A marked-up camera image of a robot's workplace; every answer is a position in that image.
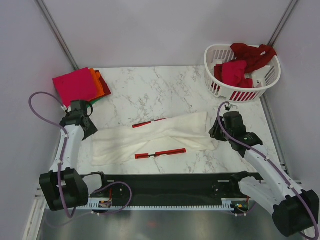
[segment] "pink towel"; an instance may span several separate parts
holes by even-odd
[[[66,107],[70,106],[71,101],[90,101],[97,96],[96,85],[87,67],[56,77],[53,84]]]

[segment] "orange towel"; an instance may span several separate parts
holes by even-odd
[[[99,79],[101,77],[101,73],[98,71],[95,71],[96,77]]]
[[[104,92],[104,89],[101,85],[101,82],[99,81],[99,78],[98,78],[95,70],[93,68],[90,68],[89,70],[90,70],[91,76],[93,78],[94,85],[96,87],[96,96],[91,99],[91,100],[93,100],[93,99],[102,97],[103,95],[105,95],[105,92]]]

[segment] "laundry basket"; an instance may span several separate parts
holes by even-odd
[[[245,74],[245,78],[253,80],[253,88],[229,86],[214,77],[214,66],[235,59],[231,45],[212,45],[205,50],[205,83],[215,97],[225,97],[230,102],[252,102],[260,98],[267,89],[274,86],[280,78],[281,68],[277,56],[263,68]]]

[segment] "white towel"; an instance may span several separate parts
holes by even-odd
[[[152,155],[176,149],[186,149],[187,153],[214,150],[206,122],[207,112],[200,112],[153,121],[137,128],[100,129],[93,135],[91,164],[123,163],[134,160],[135,154]]]

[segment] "white marble table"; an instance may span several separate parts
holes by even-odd
[[[208,112],[211,127],[218,106],[225,98],[215,98],[205,84],[203,66],[100,68],[111,95],[93,105],[92,121],[98,129],[133,125],[188,113]],[[256,133],[270,157],[279,163],[275,145],[260,100],[237,103],[247,131]],[[185,174],[235,173],[256,170],[228,142],[213,139],[215,150],[183,153],[125,163],[91,166],[92,138],[82,142],[78,172],[105,174]]]

